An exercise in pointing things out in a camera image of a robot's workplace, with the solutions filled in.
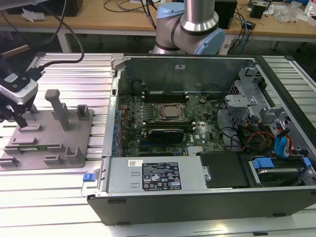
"clear plastic bag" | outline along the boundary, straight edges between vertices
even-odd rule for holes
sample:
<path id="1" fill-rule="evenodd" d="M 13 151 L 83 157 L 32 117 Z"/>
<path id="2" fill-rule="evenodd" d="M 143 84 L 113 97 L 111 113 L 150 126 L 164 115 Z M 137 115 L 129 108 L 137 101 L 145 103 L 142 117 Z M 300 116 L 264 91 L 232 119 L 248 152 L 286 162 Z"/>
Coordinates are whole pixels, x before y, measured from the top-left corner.
<path id="1" fill-rule="evenodd" d="M 277 11 L 275 13 L 275 18 L 278 22 L 289 22 L 289 21 L 296 21 L 298 15 L 302 12 L 299 8 L 302 4 L 299 2 L 292 1 L 289 6 L 282 11 Z"/>
<path id="2" fill-rule="evenodd" d="M 316 0 L 311 0 L 308 5 L 308 12 L 307 12 L 307 16 L 316 16 Z"/>

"gray plastic holder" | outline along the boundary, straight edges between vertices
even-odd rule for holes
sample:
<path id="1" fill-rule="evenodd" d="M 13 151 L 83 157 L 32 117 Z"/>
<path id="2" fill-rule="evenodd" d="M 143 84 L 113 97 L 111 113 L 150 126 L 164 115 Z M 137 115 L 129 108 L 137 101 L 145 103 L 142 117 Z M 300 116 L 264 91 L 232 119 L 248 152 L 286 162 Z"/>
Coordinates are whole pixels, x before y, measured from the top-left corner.
<path id="1" fill-rule="evenodd" d="M 53 111 L 33 106 L 24 114 L 28 126 L 16 127 L 0 158 L 0 171 L 84 166 L 94 111 L 87 105 L 68 110 L 59 94 L 58 90 L 45 94 Z"/>

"gray fixture plate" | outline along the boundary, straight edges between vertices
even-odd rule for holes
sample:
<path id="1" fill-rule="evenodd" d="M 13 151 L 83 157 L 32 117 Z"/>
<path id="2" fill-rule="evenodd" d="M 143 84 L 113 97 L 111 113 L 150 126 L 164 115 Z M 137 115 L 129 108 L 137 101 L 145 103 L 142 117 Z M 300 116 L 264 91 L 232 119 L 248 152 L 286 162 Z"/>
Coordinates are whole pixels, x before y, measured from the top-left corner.
<path id="1" fill-rule="evenodd" d="M 87 153 L 88 140 L 92 125 L 93 110 L 89 110 L 89 117 L 85 120 L 79 120 L 76 110 L 68 110 L 70 130 L 64 131 L 59 120 L 55 119 L 52 111 L 39 111 L 33 113 L 35 121 L 28 120 L 29 127 L 40 124 L 40 131 L 24 131 L 20 132 L 20 127 L 17 126 L 8 145 L 4 149 L 4 153 L 0 158 L 3 159 L 15 157 L 19 162 L 16 165 L 1 165 L 0 171 L 9 170 L 30 170 L 30 169 L 56 169 L 56 168 L 78 168 L 83 167 Z M 37 150 L 37 151 L 8 151 L 16 139 L 33 140 L 35 138 L 35 148 L 42 148 L 43 145 L 62 144 L 63 148 L 56 151 Z M 69 148 L 73 155 L 65 155 Z"/>

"blue cable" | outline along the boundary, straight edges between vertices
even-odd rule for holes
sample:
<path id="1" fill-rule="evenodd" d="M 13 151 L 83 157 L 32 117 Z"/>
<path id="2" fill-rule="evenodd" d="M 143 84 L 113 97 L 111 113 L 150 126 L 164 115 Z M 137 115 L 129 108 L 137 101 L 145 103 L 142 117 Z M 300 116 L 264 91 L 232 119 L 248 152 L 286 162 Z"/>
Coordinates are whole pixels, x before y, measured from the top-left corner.
<path id="1" fill-rule="evenodd" d="M 246 24 L 246 22 L 245 22 L 244 20 L 243 20 L 243 23 L 245 24 L 245 32 L 248 32 L 248 27 L 247 27 L 247 24 Z M 243 49 L 245 48 L 246 43 L 247 43 L 247 40 L 248 40 L 248 38 L 247 38 L 247 36 L 246 36 L 246 39 L 243 41 L 243 45 L 241 46 L 238 55 L 240 55 L 241 52 L 243 51 Z"/>
<path id="2" fill-rule="evenodd" d="M 242 41 L 242 44 L 241 44 L 241 48 L 240 48 L 240 51 L 238 53 L 238 55 L 241 54 L 241 52 L 243 51 L 243 49 L 245 48 L 246 46 L 246 43 L 247 43 L 247 40 L 248 40 L 248 36 L 247 36 L 247 32 L 248 32 L 248 28 L 247 28 L 247 24 L 245 22 L 245 20 L 239 18 L 239 17 L 233 17 L 234 19 L 237 19 L 239 21 L 241 21 L 244 25 L 245 25 L 245 34 L 246 34 L 246 38 Z"/>

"open computer chassis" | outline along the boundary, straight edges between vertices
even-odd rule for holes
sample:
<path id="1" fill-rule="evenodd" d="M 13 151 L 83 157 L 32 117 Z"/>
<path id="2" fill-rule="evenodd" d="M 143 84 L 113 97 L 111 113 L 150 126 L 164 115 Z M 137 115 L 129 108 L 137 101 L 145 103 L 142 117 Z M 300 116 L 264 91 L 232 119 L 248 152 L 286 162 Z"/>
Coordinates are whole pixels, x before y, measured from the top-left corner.
<path id="1" fill-rule="evenodd" d="M 111 64 L 103 162 L 86 189 L 104 224 L 279 217 L 316 203 L 316 130 L 264 57 Z"/>

